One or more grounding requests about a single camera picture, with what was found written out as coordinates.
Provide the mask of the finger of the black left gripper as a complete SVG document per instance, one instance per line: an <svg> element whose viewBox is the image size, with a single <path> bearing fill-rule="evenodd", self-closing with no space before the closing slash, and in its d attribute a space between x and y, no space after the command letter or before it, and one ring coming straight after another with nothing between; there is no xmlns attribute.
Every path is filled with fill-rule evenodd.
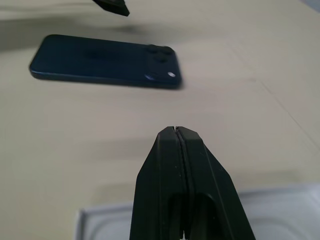
<svg viewBox="0 0 320 240"><path fill-rule="evenodd" d="M125 0L92 0L103 10L116 14L128 17L130 11L126 6Z"/></svg>

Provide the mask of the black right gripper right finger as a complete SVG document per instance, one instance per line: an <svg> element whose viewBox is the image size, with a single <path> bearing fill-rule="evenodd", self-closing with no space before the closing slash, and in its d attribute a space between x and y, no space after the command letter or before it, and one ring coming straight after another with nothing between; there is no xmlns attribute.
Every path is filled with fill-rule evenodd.
<svg viewBox="0 0 320 240"><path fill-rule="evenodd" d="M186 240L256 240L233 181L199 134L176 133L187 183Z"/></svg>

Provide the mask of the dark blue smartphone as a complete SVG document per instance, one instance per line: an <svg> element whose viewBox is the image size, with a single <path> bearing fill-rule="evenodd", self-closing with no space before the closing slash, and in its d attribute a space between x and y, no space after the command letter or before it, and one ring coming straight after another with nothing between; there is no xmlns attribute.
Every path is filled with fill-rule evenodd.
<svg viewBox="0 0 320 240"><path fill-rule="evenodd" d="M182 75L168 46L51 34L30 65L39 80L179 89Z"/></svg>

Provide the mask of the white phone box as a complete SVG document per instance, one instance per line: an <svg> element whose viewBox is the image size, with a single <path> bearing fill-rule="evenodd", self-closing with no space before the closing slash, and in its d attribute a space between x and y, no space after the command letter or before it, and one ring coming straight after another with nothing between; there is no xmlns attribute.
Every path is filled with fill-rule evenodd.
<svg viewBox="0 0 320 240"><path fill-rule="evenodd" d="M239 193L256 240L320 240L320 183ZM74 240L129 240L132 203L83 209Z"/></svg>

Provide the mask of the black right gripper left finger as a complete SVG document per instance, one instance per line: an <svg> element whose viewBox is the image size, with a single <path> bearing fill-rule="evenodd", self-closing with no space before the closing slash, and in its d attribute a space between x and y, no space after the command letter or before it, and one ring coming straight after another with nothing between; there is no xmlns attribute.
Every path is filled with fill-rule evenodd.
<svg viewBox="0 0 320 240"><path fill-rule="evenodd" d="M181 240L186 196L180 140L168 126L157 134L137 175L129 240Z"/></svg>

